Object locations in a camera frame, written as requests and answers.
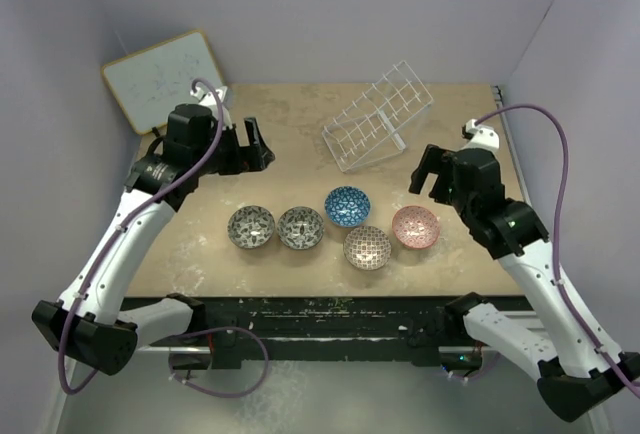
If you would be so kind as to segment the blue patterned bowl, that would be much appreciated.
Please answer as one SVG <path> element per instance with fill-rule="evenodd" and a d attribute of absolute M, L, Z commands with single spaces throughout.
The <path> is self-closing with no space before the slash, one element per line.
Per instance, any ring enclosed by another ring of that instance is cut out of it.
<path fill-rule="evenodd" d="M 340 186 L 333 189 L 324 202 L 329 220 L 345 228 L 354 228 L 363 224 L 371 211 L 371 201 L 364 191 L 353 186 Z"/>

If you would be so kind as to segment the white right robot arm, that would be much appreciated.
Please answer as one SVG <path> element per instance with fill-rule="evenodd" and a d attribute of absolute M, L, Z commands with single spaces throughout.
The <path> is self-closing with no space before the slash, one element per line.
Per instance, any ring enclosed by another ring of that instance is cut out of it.
<path fill-rule="evenodd" d="M 506 196 L 499 162 L 486 149 L 428 145 L 409 191 L 455 209 L 471 237 L 516 281 L 541 322 L 540 336 L 470 293 L 445 308 L 446 337 L 480 341 L 535 381 L 547 407 L 573 422 L 639 378 L 639 355 L 626 352 L 586 306 L 559 264 L 556 245 L 525 202 Z"/>

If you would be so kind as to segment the white wire dish rack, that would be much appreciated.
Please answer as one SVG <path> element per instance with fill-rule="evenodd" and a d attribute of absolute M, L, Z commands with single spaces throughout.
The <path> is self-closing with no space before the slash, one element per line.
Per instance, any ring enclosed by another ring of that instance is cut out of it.
<path fill-rule="evenodd" d="M 432 105 L 426 85 L 401 61 L 334 116 L 321 135 L 338 169 L 353 172 L 405 153 Z"/>

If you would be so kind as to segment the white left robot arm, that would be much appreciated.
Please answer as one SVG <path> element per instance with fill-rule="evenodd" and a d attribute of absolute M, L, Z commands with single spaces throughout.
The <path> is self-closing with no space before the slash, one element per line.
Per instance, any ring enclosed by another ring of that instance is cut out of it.
<path fill-rule="evenodd" d="M 114 375 L 142 346 L 170 337 L 194 346 L 204 338 L 206 307 L 188 296 L 169 294 L 129 311 L 121 306 L 154 240 L 202 176 L 260 172 L 274 161 L 256 118 L 245 118 L 248 143 L 241 145 L 234 124 L 219 124 L 222 111 L 198 104 L 174 108 L 165 134 L 134 163 L 116 214 L 85 267 L 57 300 L 34 308 L 32 320 L 60 362 L 73 359 Z"/>

